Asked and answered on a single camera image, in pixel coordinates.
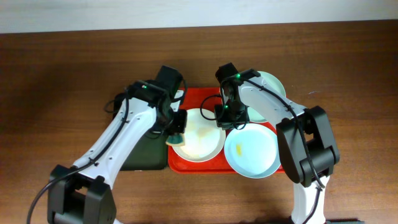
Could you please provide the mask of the green yellow sponge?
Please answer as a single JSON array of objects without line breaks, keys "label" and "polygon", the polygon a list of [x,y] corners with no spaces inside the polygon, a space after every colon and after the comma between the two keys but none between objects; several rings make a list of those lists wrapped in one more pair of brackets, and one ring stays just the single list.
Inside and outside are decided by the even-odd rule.
[{"label": "green yellow sponge", "polygon": [[185,145],[185,136],[183,133],[178,133],[174,135],[170,135],[166,139],[166,145],[172,146],[172,147],[180,147]]}]

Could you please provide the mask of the white plate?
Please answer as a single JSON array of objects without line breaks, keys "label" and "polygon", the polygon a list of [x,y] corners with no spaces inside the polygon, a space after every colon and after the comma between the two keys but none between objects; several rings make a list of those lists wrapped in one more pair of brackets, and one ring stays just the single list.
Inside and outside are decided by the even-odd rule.
[{"label": "white plate", "polygon": [[190,162],[205,162],[217,156],[226,139],[226,132],[217,127],[214,112],[193,108],[187,110],[187,125],[184,132],[184,145],[172,146],[174,152]]}]

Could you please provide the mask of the light blue plate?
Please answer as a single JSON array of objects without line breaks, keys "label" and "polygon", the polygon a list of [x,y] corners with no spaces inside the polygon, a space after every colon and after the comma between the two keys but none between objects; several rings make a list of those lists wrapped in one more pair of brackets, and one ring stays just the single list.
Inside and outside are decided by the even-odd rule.
[{"label": "light blue plate", "polygon": [[276,133],[260,124],[232,130],[224,142],[224,156],[235,172],[251,179],[268,177],[281,165]]}]

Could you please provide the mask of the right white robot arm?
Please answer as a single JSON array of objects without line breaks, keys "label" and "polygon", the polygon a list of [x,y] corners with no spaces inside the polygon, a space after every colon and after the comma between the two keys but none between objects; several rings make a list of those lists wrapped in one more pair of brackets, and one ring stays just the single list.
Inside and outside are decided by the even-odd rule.
[{"label": "right white robot arm", "polygon": [[253,108],[275,128],[282,168],[294,183],[290,222],[326,223],[326,185],[340,153],[325,110],[307,108],[279,94],[252,68],[239,72],[229,63],[215,77],[221,98],[215,106],[218,127],[245,128],[248,108]]}]

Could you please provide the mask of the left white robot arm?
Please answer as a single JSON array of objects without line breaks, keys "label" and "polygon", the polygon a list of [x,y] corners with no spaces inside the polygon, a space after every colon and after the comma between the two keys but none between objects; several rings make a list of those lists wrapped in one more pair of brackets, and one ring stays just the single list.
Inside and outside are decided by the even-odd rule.
[{"label": "left white robot arm", "polygon": [[185,80],[138,81],[128,86],[121,107],[99,139],[70,168],[57,165],[48,192],[49,223],[118,223],[113,185],[127,157],[148,131],[180,134],[187,114]]}]

